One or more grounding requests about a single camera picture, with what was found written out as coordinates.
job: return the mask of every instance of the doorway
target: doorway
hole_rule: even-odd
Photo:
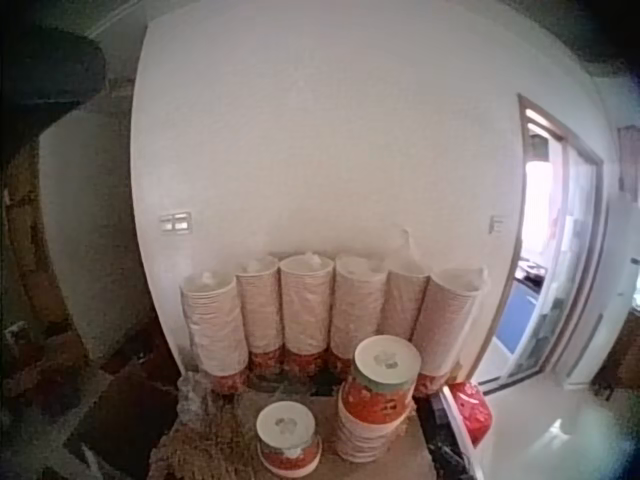
[[[494,333],[473,380],[500,390],[544,370],[594,266],[602,162],[543,109],[520,97],[525,178],[520,238]]]

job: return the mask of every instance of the plastic wrap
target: plastic wrap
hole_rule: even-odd
[[[389,275],[380,333],[411,340],[429,283],[429,270],[417,253],[409,231],[404,229],[403,234],[403,244],[386,262]]]
[[[450,268],[432,275],[412,339],[422,356],[416,396],[431,394],[446,381],[486,285],[485,268]]]
[[[236,277],[251,368],[258,374],[278,373],[283,350],[278,260],[252,260]]]
[[[338,376],[349,373],[358,344],[377,333],[386,278],[378,261],[350,255],[336,260],[330,366]]]
[[[249,354],[235,277],[191,275],[182,285],[182,302],[200,368],[220,393],[237,391],[246,381]]]
[[[280,263],[285,365],[300,375],[322,367],[329,343],[333,261],[312,253]]]

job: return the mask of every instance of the glass door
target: glass door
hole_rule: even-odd
[[[553,265],[541,294],[538,315],[523,338],[506,381],[540,368],[576,297],[583,274],[595,214],[597,166],[565,143],[566,193]]]

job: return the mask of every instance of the blue cabinet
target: blue cabinet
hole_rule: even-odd
[[[511,294],[495,335],[509,352],[514,353],[518,348],[537,303],[537,293],[513,281]]]

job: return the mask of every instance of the door frame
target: door frame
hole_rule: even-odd
[[[498,305],[495,311],[495,314],[491,320],[491,324],[489,329],[487,330],[487,335],[481,345],[481,348],[478,352],[478,355],[475,358],[471,369],[467,374],[467,380],[471,379],[471,377],[475,374],[480,362],[482,361],[484,355],[489,349],[489,345],[493,340],[493,337],[498,329],[498,325],[500,324],[500,320],[506,308],[507,301],[509,299],[509,294],[511,291],[511,285],[513,283],[513,277],[515,275],[516,269],[518,267],[518,261],[520,260],[520,254],[522,251],[522,227],[524,223],[524,211],[525,211],[525,199],[526,199],[526,164],[530,157],[531,152],[531,144],[529,139],[529,132],[527,124],[533,123],[534,125],[544,129],[549,135],[554,137],[555,139],[562,141],[564,144],[570,145],[574,148],[578,154],[590,165],[593,165],[596,168],[596,185],[595,185],[595,199],[594,199],[594,210],[593,210],[593,222],[591,234],[589,236],[589,242],[587,245],[587,251],[585,253],[585,260],[582,270],[582,275],[578,281],[578,284],[575,287],[574,298],[571,299],[571,303],[566,310],[565,318],[562,321],[562,324],[558,331],[554,334],[554,338],[551,342],[551,347],[545,353],[545,356],[540,363],[540,366],[533,370],[522,372],[522,374],[518,375],[514,379],[510,379],[508,382],[498,383],[495,388],[491,388],[488,392],[492,393],[498,390],[502,390],[516,383],[520,383],[526,379],[529,379],[535,375],[538,375],[546,370],[548,370],[555,362],[557,362],[560,352],[562,351],[564,345],[568,341],[569,337],[573,333],[578,318],[584,309],[584,305],[586,304],[586,299],[591,293],[591,288],[593,287],[593,277],[595,271],[597,269],[597,265],[599,263],[600,256],[602,254],[602,237],[604,231],[604,222],[605,222],[605,198],[604,198],[604,161],[569,127],[567,127],[564,123],[558,120],[555,116],[550,114],[547,110],[540,107],[533,101],[529,100],[522,94],[517,95],[518,98],[518,107],[520,113],[520,127],[521,127],[521,135],[522,135],[522,145],[523,145],[523,169],[521,175],[521,191],[520,191],[520,211],[518,216],[518,229],[517,229],[517,237],[514,242],[514,248],[511,256],[511,262],[509,264],[509,269],[507,271],[507,277],[503,286],[502,294],[498,301]],[[539,120],[533,119],[527,115],[527,110],[536,114],[539,117]],[[563,146],[563,162],[567,161],[566,158],[566,147]],[[506,371],[500,378],[506,378]]]

